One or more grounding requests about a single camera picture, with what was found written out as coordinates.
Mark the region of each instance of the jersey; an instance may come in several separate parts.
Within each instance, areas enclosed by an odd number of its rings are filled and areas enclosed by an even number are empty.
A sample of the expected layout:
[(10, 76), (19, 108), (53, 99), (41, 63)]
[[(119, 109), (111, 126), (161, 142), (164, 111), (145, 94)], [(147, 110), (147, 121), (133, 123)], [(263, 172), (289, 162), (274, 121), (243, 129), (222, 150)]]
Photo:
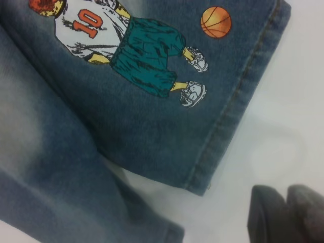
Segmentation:
[(127, 30), (115, 0), (67, 0), (55, 18), (55, 35), (80, 58), (101, 54), (110, 59)]

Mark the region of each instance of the teal shorts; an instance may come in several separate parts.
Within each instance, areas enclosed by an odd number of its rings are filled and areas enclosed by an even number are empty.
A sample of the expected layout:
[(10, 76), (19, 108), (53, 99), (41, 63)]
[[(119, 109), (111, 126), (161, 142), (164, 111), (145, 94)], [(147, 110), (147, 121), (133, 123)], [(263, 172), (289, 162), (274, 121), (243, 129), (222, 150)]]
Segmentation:
[(132, 17), (110, 65), (146, 92), (165, 98), (177, 80), (177, 74), (168, 70), (168, 57), (181, 56), (185, 46), (185, 37), (175, 28)]

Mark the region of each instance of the white sneaker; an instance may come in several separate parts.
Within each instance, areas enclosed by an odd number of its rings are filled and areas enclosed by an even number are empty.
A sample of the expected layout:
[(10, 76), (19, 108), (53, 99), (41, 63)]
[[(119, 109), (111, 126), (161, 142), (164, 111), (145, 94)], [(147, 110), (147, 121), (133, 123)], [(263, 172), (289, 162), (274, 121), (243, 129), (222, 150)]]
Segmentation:
[(194, 55), (194, 60), (190, 61), (188, 58), (187, 62), (191, 64), (198, 72), (205, 72), (208, 70), (208, 63), (205, 57), (202, 55), (200, 50), (195, 47), (187, 47), (187, 49)]
[(190, 81), (188, 87), (181, 90), (180, 102), (183, 106), (192, 108), (205, 97), (206, 92), (205, 85)]

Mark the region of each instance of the basketball player graphic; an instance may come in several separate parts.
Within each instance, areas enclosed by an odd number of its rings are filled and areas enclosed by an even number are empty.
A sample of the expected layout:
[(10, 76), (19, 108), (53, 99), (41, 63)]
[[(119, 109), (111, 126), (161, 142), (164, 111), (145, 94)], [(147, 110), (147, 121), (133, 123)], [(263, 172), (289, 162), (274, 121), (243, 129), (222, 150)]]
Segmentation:
[(131, 17), (117, 0), (29, 0), (38, 14), (55, 17), (57, 39), (75, 56), (93, 64), (109, 64), (122, 77), (157, 97), (181, 91), (191, 108), (206, 95), (203, 84), (177, 81), (168, 57), (184, 56), (198, 72), (208, 69), (203, 54), (186, 47), (176, 29), (152, 19)]

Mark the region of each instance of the basketball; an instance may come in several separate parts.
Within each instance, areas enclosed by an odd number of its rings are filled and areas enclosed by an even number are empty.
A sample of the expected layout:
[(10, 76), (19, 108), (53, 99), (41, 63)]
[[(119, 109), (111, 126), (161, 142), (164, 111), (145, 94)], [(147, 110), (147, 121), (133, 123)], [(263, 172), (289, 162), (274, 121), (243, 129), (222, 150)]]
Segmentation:
[(220, 7), (207, 9), (201, 18), (202, 30), (212, 38), (222, 38), (228, 34), (232, 26), (228, 12)]

